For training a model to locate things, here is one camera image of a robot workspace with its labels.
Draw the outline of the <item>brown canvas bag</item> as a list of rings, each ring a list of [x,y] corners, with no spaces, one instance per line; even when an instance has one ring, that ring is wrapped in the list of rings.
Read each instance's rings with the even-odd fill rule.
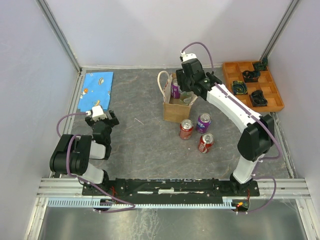
[[[180,104],[180,99],[171,97],[172,80],[176,79],[176,74],[169,74],[162,70],[157,75],[157,84],[163,97],[163,119],[172,123],[180,123],[182,120],[188,119],[191,108],[197,98],[190,105]]]

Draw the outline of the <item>red soda can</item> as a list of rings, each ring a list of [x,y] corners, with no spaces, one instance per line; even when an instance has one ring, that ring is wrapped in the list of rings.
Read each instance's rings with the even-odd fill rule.
[[[208,153],[214,143],[214,136],[211,133],[205,133],[199,139],[198,150],[203,154]]]
[[[193,122],[190,119],[184,119],[180,125],[179,125],[179,136],[181,139],[183,140],[188,140],[190,139],[193,129],[194,129],[194,125]]]

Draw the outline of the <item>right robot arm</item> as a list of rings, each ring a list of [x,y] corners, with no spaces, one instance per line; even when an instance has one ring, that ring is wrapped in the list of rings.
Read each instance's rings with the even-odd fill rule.
[[[181,56],[180,60],[181,68],[176,71],[180,89],[193,92],[217,107],[241,133],[237,144],[240,158],[227,181],[231,193],[240,196],[250,186],[258,162],[264,160],[275,142],[273,118],[268,114],[262,116],[251,110],[232,95],[213,72],[204,71],[195,54]]]

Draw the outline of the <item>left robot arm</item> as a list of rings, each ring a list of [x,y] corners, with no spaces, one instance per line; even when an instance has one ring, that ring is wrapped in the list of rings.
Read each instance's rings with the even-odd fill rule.
[[[92,129],[92,135],[60,135],[59,142],[50,158],[50,170],[57,174],[80,177],[93,183],[99,195],[106,195],[111,189],[108,174],[90,163],[92,160],[108,160],[111,155],[112,128],[119,125],[114,111],[94,119],[93,112],[86,115],[85,122]]]

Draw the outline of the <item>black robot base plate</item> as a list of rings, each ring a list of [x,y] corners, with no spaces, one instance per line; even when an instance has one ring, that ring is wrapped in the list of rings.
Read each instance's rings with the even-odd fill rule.
[[[113,197],[135,205],[221,204],[223,197],[258,197],[258,183],[244,186],[230,180],[125,179],[103,180],[98,187]]]

